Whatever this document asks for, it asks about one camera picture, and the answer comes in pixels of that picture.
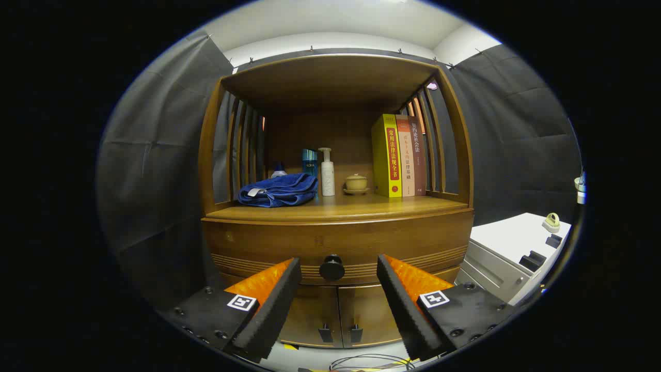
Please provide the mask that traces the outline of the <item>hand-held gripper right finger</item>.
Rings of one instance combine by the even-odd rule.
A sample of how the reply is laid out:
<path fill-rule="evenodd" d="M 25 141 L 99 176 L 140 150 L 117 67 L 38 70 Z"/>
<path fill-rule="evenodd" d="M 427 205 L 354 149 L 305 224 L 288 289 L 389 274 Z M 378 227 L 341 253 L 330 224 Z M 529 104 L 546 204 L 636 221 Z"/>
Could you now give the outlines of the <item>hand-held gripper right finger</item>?
<path fill-rule="evenodd" d="M 461 349 L 515 313 L 514 306 L 472 281 L 454 285 L 385 254 L 377 259 L 377 277 L 413 359 Z"/>

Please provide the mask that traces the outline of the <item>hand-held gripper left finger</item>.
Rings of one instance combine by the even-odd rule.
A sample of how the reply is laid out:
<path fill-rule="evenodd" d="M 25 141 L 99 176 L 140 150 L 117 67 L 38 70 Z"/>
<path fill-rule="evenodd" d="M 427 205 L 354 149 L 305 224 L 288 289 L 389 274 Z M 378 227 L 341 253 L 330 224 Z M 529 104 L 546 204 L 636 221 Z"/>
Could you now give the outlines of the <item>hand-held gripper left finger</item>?
<path fill-rule="evenodd" d="M 204 287 L 159 315 L 203 346 L 258 363 L 279 339 L 301 280 L 300 259 L 291 257 L 225 289 Z"/>

